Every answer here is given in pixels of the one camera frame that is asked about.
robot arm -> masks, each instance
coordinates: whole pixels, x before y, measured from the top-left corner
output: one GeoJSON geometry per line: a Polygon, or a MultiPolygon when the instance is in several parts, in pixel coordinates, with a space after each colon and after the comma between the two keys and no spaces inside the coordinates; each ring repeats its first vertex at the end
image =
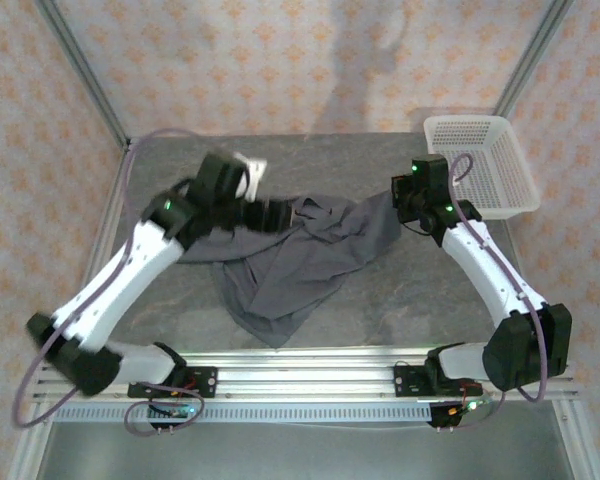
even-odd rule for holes
{"type": "Polygon", "coordinates": [[[289,202],[256,200],[265,168],[265,161],[239,154],[208,154],[195,179],[185,179],[151,201],[125,246],[82,291],[53,315],[38,313],[29,320],[27,329],[42,346],[76,317],[46,359],[81,393],[95,395],[111,384],[135,382],[182,386],[176,378],[184,368],[182,359],[166,345],[107,340],[149,284],[214,227],[232,230],[242,225],[266,233],[290,225],[289,202]]]}
{"type": "MultiPolygon", "coordinates": [[[[153,279],[214,227],[230,230],[243,225],[266,233],[290,225],[289,202],[255,200],[264,168],[262,162],[241,156],[211,153],[195,179],[186,179],[157,195],[143,212],[126,248],[52,316],[36,314],[28,322],[30,334],[42,346],[79,312],[46,359],[85,395],[95,395],[113,383],[182,387],[186,365],[166,345],[141,347],[107,343],[107,339],[153,279]],[[185,185],[188,190],[182,194],[185,185]],[[114,275],[120,265],[122,269],[114,275]],[[97,292],[102,293],[85,306],[85,298],[97,292]]],[[[496,332],[486,344],[447,345],[430,351],[424,366],[400,368],[422,369],[416,376],[425,379],[434,395],[457,394],[463,382],[489,380],[502,391],[536,382],[540,379],[540,355],[528,308],[531,305],[546,340],[548,376],[562,374],[571,331],[568,310],[560,304],[549,305],[515,272],[493,243],[477,210],[461,200],[459,207],[469,227],[484,241],[476,242],[451,205],[444,157],[416,158],[412,170],[412,174],[392,179],[393,203],[400,222],[419,220],[423,230],[456,260],[486,303],[496,332]],[[500,262],[494,261],[487,246],[500,262]],[[522,286],[521,292],[514,289],[511,278],[522,286]]]]}
{"type": "Polygon", "coordinates": [[[455,393],[459,385],[475,381],[491,381],[508,391],[540,380],[538,332],[529,306],[542,325],[548,377],[564,373],[569,311],[562,304],[549,305],[516,272],[467,200],[458,202],[468,225],[461,221],[451,204],[448,176],[447,160],[440,155],[413,159],[411,174],[392,179],[393,204],[401,223],[419,220],[421,228],[462,267],[487,305],[496,331],[487,343],[432,350],[419,378],[426,378],[426,387],[436,394],[455,393]],[[514,282],[521,290],[514,288],[514,282]]]}

plastic basket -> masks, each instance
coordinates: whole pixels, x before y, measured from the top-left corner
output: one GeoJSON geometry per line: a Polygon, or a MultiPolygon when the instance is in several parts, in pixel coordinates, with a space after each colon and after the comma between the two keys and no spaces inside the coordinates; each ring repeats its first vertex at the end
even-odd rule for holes
{"type": "MultiPolygon", "coordinates": [[[[491,115],[443,115],[424,122],[429,153],[449,164],[461,153],[474,158],[473,169],[456,187],[486,220],[504,220],[540,206],[531,172],[509,121],[491,115]]],[[[463,171],[463,163],[458,168],[463,171]]]]}

wall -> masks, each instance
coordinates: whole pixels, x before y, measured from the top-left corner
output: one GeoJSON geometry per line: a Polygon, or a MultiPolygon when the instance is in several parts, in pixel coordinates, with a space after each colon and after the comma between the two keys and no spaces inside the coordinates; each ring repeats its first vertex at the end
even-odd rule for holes
{"type": "Polygon", "coordinates": [[[31,0],[0,2],[0,478],[33,348],[25,323],[78,287],[120,150],[31,0]]]}
{"type": "Polygon", "coordinates": [[[127,134],[491,112],[550,0],[59,0],[127,134]]]}
{"type": "Polygon", "coordinates": [[[600,448],[600,0],[576,0],[512,115],[542,207],[511,221],[523,265],[573,313],[600,448]]]}

gray floor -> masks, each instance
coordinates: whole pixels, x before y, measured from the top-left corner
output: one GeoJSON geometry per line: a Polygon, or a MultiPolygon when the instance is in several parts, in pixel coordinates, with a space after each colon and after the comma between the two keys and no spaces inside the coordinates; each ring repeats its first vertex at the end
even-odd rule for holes
{"type": "Polygon", "coordinates": [[[146,439],[120,424],[58,424],[38,480],[572,478],[548,402],[507,403],[452,434],[389,428],[200,424],[146,439]]]}
{"type": "MultiPolygon", "coordinates": [[[[214,139],[247,156],[266,158],[259,193],[329,193],[361,200],[388,190],[410,159],[426,153],[420,134],[248,136],[214,139]]],[[[155,139],[138,155],[129,196],[141,210],[151,197],[195,175],[209,145],[183,138],[155,139]]],[[[116,245],[125,237],[121,225],[116,245]]],[[[503,222],[490,231],[505,255],[512,248],[503,222]]],[[[352,274],[285,347],[426,346],[487,340],[488,312],[462,270],[433,240],[404,231],[380,258],[352,274]]],[[[162,341],[178,351],[264,348],[222,306],[209,266],[174,265],[129,309],[113,333],[137,344],[162,341]]]]}

gray cloth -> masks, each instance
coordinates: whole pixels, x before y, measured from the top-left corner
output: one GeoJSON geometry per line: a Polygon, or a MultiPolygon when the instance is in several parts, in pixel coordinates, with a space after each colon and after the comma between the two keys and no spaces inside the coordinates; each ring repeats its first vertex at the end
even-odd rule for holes
{"type": "Polygon", "coordinates": [[[281,234],[214,230],[180,259],[214,262],[214,277],[235,322],[274,348],[289,340],[347,274],[400,237],[390,192],[359,204],[309,195],[293,206],[293,225],[281,234]]]}

